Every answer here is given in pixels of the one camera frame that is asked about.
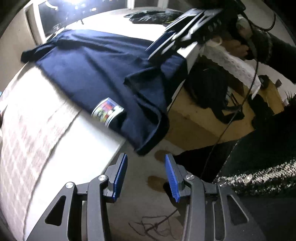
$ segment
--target wooden floor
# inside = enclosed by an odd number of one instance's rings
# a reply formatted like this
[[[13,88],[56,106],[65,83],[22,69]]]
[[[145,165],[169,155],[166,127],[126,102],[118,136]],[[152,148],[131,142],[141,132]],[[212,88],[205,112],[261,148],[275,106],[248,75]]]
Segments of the wooden floor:
[[[243,102],[243,96],[236,92],[233,92],[233,94],[239,103]],[[272,82],[266,90],[260,90],[259,94],[275,114],[284,110],[281,97]],[[243,113],[245,118],[234,121],[220,142],[239,139],[254,130],[251,121],[255,114],[247,101],[243,106]],[[169,111],[169,119],[170,130],[165,139],[183,150],[213,145],[227,126],[214,116],[211,109],[203,109],[197,106],[184,88],[181,89]]]

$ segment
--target navy blue fabric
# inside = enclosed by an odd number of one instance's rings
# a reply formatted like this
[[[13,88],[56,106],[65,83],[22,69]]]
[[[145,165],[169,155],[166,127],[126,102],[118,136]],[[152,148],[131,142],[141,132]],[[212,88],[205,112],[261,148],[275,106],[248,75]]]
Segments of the navy blue fabric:
[[[92,113],[111,98],[125,110],[109,127],[139,155],[167,133],[167,106],[187,76],[186,60],[173,55],[161,67],[148,62],[151,41],[93,30],[65,30],[50,42],[24,51],[77,105]]]

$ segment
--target white table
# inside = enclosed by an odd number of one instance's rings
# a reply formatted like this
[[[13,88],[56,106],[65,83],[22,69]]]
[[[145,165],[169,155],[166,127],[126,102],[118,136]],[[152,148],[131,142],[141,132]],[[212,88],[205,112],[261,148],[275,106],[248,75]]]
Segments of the white table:
[[[92,29],[155,41],[164,32],[164,26],[132,24],[128,18],[123,17],[128,13],[143,9],[159,8],[120,9],[100,13],[83,19],[84,25],[79,21],[67,28]],[[178,51],[186,58],[188,70],[192,68],[199,49],[197,44],[192,44],[186,49]],[[181,85],[173,99],[177,96],[180,88]],[[123,137],[107,129],[101,123],[93,120],[88,113],[82,111],[52,152],[36,185],[26,218],[25,240],[66,182],[86,183],[103,173],[124,142]]]

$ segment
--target clothing tag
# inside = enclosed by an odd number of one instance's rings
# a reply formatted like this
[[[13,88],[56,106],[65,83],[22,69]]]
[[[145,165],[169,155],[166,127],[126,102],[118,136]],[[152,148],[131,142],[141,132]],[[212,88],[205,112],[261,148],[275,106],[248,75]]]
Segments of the clothing tag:
[[[91,116],[108,127],[110,122],[123,111],[124,109],[120,105],[110,98],[107,98],[98,103]]]

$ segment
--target white lace trim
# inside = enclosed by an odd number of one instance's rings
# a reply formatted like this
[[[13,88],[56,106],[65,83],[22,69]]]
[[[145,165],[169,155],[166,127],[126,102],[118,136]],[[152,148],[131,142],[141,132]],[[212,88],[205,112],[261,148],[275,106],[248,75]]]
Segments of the white lace trim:
[[[226,49],[223,46],[216,45],[212,47],[211,44],[207,43],[202,47],[200,55],[206,56],[208,59],[223,67],[230,74],[239,79],[248,88],[251,87],[255,74],[254,68],[246,62],[244,62],[243,60],[241,60],[240,58],[232,56],[230,53],[226,51]],[[254,85],[251,89],[253,93],[252,99],[259,91],[260,86],[261,82],[258,76],[256,75]]]

